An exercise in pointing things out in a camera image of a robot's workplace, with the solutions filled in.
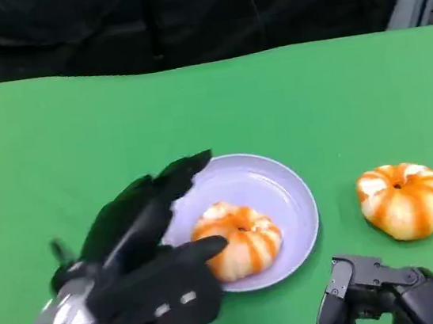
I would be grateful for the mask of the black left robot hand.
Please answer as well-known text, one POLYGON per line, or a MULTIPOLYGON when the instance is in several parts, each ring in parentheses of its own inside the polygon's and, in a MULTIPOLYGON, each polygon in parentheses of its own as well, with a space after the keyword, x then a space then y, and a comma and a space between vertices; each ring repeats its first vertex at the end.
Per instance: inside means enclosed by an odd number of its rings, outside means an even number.
POLYGON ((207 265, 227 245, 221 236, 162 244, 173 205, 211 160, 202 151, 136 179, 98 213, 79 260, 94 284, 86 304, 97 324, 209 324, 221 284, 207 265))

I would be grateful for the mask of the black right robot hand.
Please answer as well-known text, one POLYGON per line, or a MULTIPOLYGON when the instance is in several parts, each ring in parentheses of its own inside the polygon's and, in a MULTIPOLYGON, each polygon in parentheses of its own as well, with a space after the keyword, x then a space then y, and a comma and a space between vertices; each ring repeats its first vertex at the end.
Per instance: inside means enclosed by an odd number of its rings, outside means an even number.
POLYGON ((378 257, 338 254, 316 324, 357 324, 391 314, 392 324, 433 324, 433 272, 392 268, 378 257))

